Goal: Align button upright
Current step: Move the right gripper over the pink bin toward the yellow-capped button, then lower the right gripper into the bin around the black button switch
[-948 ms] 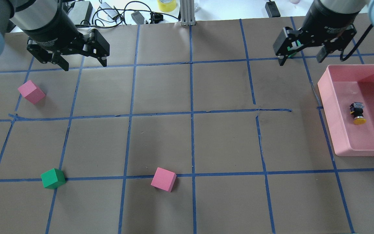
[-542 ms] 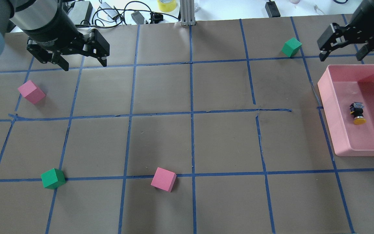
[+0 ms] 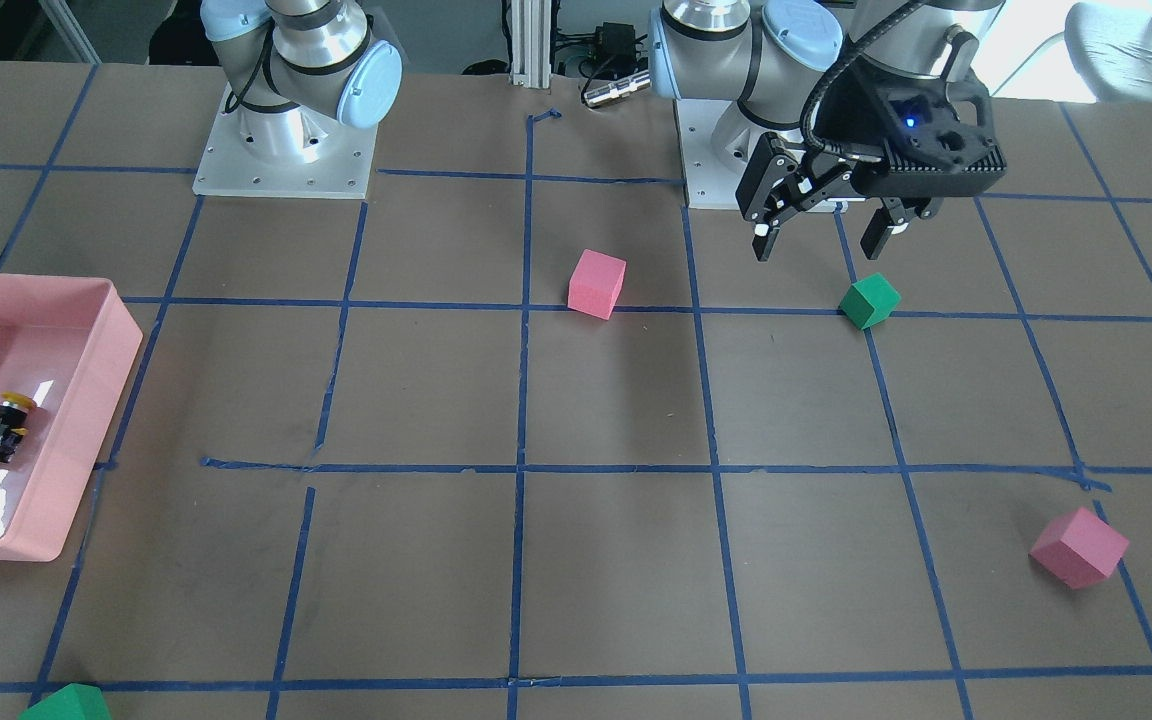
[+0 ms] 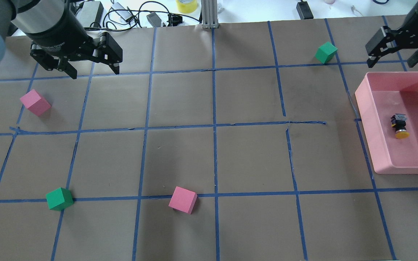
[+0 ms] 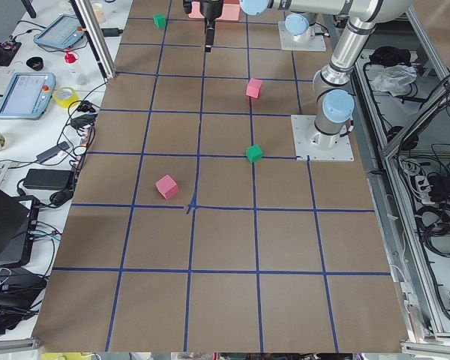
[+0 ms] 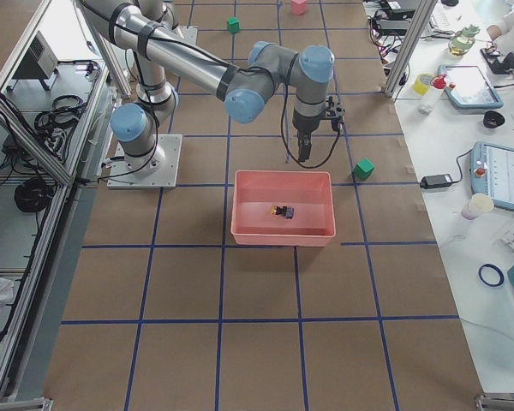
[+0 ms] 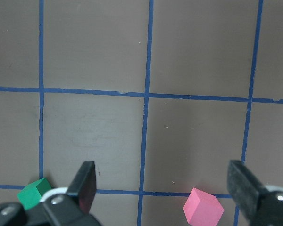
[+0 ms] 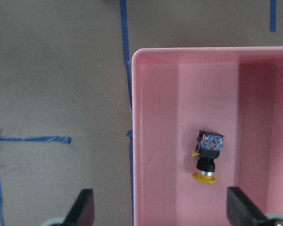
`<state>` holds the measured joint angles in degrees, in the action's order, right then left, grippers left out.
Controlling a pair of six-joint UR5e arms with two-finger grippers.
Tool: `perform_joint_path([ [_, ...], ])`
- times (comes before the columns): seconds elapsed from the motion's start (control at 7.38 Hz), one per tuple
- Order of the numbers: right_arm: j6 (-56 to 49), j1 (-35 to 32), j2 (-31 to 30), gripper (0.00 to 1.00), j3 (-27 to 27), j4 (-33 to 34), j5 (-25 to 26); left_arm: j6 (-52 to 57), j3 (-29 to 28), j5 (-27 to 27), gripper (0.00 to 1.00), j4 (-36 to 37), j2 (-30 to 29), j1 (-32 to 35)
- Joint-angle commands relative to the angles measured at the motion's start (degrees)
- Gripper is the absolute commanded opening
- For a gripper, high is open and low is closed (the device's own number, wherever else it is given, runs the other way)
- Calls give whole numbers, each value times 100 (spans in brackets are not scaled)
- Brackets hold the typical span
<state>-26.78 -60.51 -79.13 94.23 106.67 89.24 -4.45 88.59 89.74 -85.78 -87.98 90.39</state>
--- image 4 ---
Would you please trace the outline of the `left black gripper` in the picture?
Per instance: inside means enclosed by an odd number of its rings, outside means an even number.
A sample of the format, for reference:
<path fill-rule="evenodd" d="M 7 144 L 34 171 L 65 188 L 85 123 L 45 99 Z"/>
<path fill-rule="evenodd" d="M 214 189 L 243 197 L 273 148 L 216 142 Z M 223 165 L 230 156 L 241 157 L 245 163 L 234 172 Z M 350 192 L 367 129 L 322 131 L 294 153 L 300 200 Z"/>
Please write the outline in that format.
<path fill-rule="evenodd" d="M 93 61 L 108 65 L 118 75 L 123 62 L 123 49 L 108 33 L 102 32 L 93 39 L 69 7 L 52 28 L 30 34 L 30 56 L 45 69 L 57 69 L 71 79 L 77 79 L 77 70 L 71 61 Z"/>

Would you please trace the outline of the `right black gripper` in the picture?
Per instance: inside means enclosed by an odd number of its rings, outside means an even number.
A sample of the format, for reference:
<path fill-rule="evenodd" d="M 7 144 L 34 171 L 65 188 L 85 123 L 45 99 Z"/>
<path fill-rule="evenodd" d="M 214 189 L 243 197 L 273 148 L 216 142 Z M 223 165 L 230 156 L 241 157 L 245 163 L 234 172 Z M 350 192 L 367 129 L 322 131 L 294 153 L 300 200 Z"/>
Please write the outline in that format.
<path fill-rule="evenodd" d="M 382 26 L 366 43 L 367 66 L 373 68 L 378 61 L 400 50 L 410 49 L 415 52 L 408 58 L 408 67 L 418 64 L 418 14 L 407 15 L 401 26 L 391 29 Z"/>

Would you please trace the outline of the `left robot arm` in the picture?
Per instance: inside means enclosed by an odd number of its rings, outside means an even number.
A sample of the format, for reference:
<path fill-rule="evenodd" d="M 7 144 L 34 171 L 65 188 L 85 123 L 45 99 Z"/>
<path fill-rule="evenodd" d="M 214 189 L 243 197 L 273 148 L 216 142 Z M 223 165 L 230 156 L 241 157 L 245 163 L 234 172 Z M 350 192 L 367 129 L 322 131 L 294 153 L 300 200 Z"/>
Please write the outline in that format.
<path fill-rule="evenodd" d="M 78 72 L 71 63 L 92 61 L 120 73 L 121 46 L 108 32 L 89 36 L 68 0 L 0 0 L 0 63 L 10 25 L 31 39 L 30 56 L 47 71 L 61 71 L 76 79 Z"/>

